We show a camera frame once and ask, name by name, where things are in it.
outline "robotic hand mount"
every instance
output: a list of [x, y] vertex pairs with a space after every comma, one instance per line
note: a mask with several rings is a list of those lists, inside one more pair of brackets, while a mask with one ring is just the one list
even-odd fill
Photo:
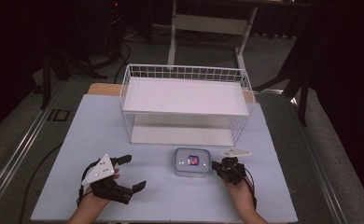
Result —
[[118, 185], [114, 180], [115, 165], [122, 165], [131, 160], [132, 155], [126, 155], [120, 158], [109, 158], [106, 154], [102, 159], [91, 163], [83, 173], [77, 205], [80, 204], [80, 201], [85, 196], [83, 195], [83, 186], [87, 184], [90, 184], [92, 193], [99, 198], [128, 204], [132, 196], [136, 192], [144, 189], [147, 183], [146, 181], [142, 181], [141, 183], [134, 185], [132, 189], [128, 189]]

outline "white table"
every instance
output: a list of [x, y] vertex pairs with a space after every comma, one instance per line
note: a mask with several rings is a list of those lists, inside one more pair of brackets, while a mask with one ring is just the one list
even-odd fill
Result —
[[[110, 203], [99, 216], [106, 222], [241, 222], [228, 192], [213, 172], [205, 178], [176, 176], [175, 150], [181, 146], [129, 144], [118, 96], [85, 95], [36, 204], [32, 220], [65, 221], [77, 208], [77, 190], [84, 169], [104, 154], [133, 155], [120, 166], [118, 183], [130, 188], [143, 180], [144, 190], [128, 205]], [[226, 147], [200, 147], [220, 161]], [[254, 176], [258, 212], [269, 222], [297, 221], [272, 138], [260, 105], [236, 145], [253, 155], [240, 158]]]

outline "human hand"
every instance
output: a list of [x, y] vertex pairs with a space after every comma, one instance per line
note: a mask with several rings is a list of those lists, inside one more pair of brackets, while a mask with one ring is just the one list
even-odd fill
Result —
[[[246, 177], [245, 180], [252, 188], [251, 181]], [[233, 185], [223, 180], [223, 184], [229, 191], [231, 201], [238, 215], [245, 224], [248, 223], [267, 223], [256, 211], [253, 202], [253, 195], [246, 182], [241, 181], [238, 185]]]
[[[114, 179], [118, 179], [119, 169], [115, 169]], [[75, 213], [69, 218], [67, 224], [90, 224], [101, 215], [104, 208], [109, 204], [110, 200], [102, 199], [95, 196], [91, 192], [91, 187], [86, 189], [84, 197], [81, 199], [80, 204]]]

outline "white wire basket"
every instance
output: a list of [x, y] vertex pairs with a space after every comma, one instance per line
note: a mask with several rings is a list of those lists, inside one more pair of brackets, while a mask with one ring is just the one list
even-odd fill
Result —
[[120, 107], [131, 143], [234, 146], [255, 96], [246, 70], [129, 64]]

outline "white tag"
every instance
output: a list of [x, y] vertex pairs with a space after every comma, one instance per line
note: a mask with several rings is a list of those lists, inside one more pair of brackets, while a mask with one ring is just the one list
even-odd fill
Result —
[[242, 157], [250, 156], [252, 155], [252, 152], [231, 148], [229, 151], [220, 153], [220, 155], [222, 155], [223, 157]]
[[97, 180], [104, 179], [114, 173], [115, 171], [113, 169], [112, 162], [106, 154], [86, 175], [86, 178], [82, 181], [82, 185], [87, 185]]

